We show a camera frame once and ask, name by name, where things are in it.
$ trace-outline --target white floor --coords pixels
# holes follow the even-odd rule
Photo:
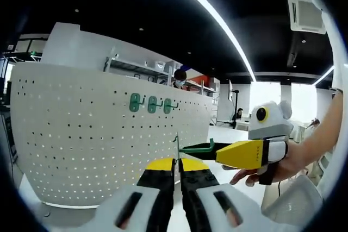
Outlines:
[[[210,126],[208,140],[210,138],[213,138],[215,142],[233,143],[240,140],[247,140],[247,132],[231,128]],[[204,163],[209,166],[211,172],[216,176],[220,184],[229,183],[233,175],[238,172],[238,170],[225,171],[222,169],[220,164],[215,163],[214,161],[204,161]],[[247,187],[245,185],[245,180],[241,180],[236,185],[234,185],[234,187],[253,199],[259,206],[261,206],[265,193],[265,186],[255,184],[254,187]],[[25,175],[23,176],[19,191],[23,199],[32,210],[40,205],[40,200],[35,195]],[[169,222],[168,231],[190,231],[185,212],[182,207],[180,184],[176,185],[176,190],[174,192],[174,202],[175,206],[172,210],[172,216]],[[50,219],[52,221],[52,224],[59,224],[59,222],[57,221],[61,220],[61,218],[61,214],[53,217],[51,212]]]

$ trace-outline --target white pegboard wall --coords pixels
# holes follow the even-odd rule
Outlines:
[[[37,196],[52,204],[99,205],[136,184],[155,159],[206,142],[211,98],[124,76],[19,63],[12,72],[11,121],[21,169]],[[129,110],[132,93],[145,97]],[[177,109],[147,112],[148,98]]]

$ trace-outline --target ceiling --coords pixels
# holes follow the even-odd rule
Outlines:
[[[332,65],[327,35],[290,30],[287,0],[208,1],[234,33],[254,72],[322,75]],[[240,55],[196,0],[32,0],[29,10],[22,34],[49,33],[57,21],[77,23],[81,30],[145,47],[210,76],[250,82],[249,76],[235,75],[247,72]],[[295,37],[306,43],[294,43]],[[295,68],[287,66],[294,46]],[[257,80],[315,81],[298,74]]]

